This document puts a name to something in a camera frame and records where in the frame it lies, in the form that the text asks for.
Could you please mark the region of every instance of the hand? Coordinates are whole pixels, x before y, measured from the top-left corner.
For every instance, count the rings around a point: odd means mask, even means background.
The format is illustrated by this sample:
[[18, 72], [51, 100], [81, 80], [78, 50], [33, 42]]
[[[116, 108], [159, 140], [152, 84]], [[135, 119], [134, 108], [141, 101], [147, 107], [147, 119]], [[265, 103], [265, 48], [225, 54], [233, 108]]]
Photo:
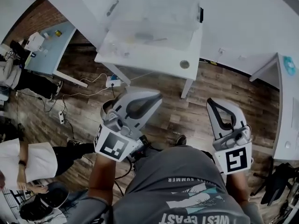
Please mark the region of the hand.
[[25, 167], [23, 166], [19, 166], [17, 185], [19, 190], [27, 190], [27, 179], [26, 179]]
[[40, 193], [40, 194], [45, 194], [48, 193], [48, 186], [43, 186], [43, 185], [35, 185], [30, 187], [30, 190], [33, 191], [34, 193]]

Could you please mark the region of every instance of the shoe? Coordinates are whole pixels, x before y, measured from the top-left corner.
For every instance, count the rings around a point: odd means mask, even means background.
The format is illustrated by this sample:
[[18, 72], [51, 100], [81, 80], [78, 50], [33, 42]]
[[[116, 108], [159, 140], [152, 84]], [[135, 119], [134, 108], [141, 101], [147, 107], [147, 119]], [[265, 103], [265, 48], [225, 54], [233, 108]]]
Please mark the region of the shoe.
[[181, 136], [178, 137], [175, 146], [186, 145], [186, 143], [187, 143], [187, 138], [186, 138], [186, 136], [181, 135]]
[[51, 97], [48, 99], [48, 101], [51, 101], [53, 99], [53, 94], [51, 94]]
[[57, 85], [57, 91], [56, 91], [56, 93], [55, 93], [55, 96], [57, 96], [57, 95], [59, 94], [59, 92], [60, 92], [60, 90], [61, 90], [63, 84], [64, 84], [64, 82], [63, 82], [62, 80], [58, 82], [58, 85]]
[[66, 146], [67, 147], [74, 147], [74, 146], [77, 146], [77, 145], [80, 145], [80, 144], [83, 144], [81, 141], [79, 140], [72, 140], [72, 139], [67, 139], [67, 143], [66, 143]]

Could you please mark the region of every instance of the wooden floor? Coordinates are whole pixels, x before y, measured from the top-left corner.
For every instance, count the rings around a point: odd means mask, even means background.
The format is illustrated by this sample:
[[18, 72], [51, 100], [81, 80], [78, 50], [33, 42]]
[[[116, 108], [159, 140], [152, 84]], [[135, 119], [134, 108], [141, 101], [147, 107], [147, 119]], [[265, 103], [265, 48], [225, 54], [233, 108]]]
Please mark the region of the wooden floor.
[[[59, 70], [76, 79], [87, 78], [94, 80], [99, 74], [111, 75], [102, 64], [95, 63], [96, 52], [91, 48], [68, 48], [59, 65]], [[122, 69], [129, 78], [147, 73], [133, 69]], [[96, 82], [89, 83], [88, 88], [78, 87], [65, 82], [62, 94], [93, 94], [105, 88], [106, 78], [101, 76]], [[163, 104], [147, 123], [143, 132], [150, 141], [173, 144], [179, 134], [185, 134], [187, 144], [196, 148], [212, 151], [213, 133], [206, 111], [206, 100], [209, 97], [225, 98], [240, 105], [246, 116], [247, 123], [252, 127], [253, 144], [272, 147], [276, 135], [279, 92], [266, 87], [258, 82], [249, 82], [248, 77], [232, 71], [200, 63], [197, 80], [193, 83], [186, 99], [180, 99], [180, 93], [184, 86], [184, 80], [152, 73], [147, 76], [132, 80], [132, 85], [158, 89], [163, 95]], [[115, 87], [115, 94], [124, 90]], [[103, 102], [112, 99], [111, 90], [105, 90], [98, 95], [86, 97], [76, 95], [65, 96], [67, 105], [66, 118], [74, 127], [76, 139], [84, 142], [92, 142], [99, 126], [100, 107]], [[54, 101], [46, 104], [48, 111]], [[42, 101], [12, 92], [10, 103], [7, 106], [8, 114], [14, 121], [22, 123], [25, 127], [25, 136], [30, 142], [50, 142], [53, 146], [66, 146], [66, 140], [71, 137], [71, 127], [68, 124], [59, 123], [58, 112], [63, 109], [61, 99], [50, 112], [43, 111]], [[94, 162], [95, 154], [87, 155]], [[268, 156], [253, 151], [254, 163], [248, 172], [249, 186], [255, 190], [262, 182], [252, 174], [258, 172], [267, 174], [269, 168]], [[117, 165], [116, 175], [124, 174], [129, 165], [120, 163]], [[57, 177], [71, 189], [84, 189], [88, 186], [88, 178], [92, 170], [91, 162], [82, 158], [62, 176]], [[133, 173], [118, 180], [123, 191], [133, 178]], [[285, 191], [280, 201], [273, 203], [271, 207], [261, 205], [261, 212], [266, 223], [278, 214], [281, 203], [285, 200], [288, 190]], [[261, 192], [253, 201], [260, 202], [264, 192]], [[119, 190], [114, 186], [114, 201], [121, 197]]]

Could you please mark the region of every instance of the extension cord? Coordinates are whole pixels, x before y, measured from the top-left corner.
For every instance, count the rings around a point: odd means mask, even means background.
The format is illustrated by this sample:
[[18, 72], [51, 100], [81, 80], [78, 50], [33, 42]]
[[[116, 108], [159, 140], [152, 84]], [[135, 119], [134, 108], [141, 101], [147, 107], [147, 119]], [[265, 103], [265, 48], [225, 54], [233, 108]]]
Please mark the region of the extension cord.
[[59, 116], [60, 124], [63, 125], [64, 124], [64, 113], [63, 113], [63, 111], [60, 111], [58, 113], [58, 116]]

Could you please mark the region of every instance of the white shirt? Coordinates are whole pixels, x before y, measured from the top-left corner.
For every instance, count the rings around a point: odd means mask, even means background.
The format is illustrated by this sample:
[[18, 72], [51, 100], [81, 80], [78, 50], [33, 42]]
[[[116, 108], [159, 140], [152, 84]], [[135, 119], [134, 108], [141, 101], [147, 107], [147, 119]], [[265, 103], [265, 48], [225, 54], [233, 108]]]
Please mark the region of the white shirt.
[[[18, 190], [19, 139], [0, 143], [0, 170], [5, 176], [5, 187]], [[50, 143], [29, 144], [28, 163], [25, 170], [27, 182], [52, 178], [57, 171], [57, 159]]]

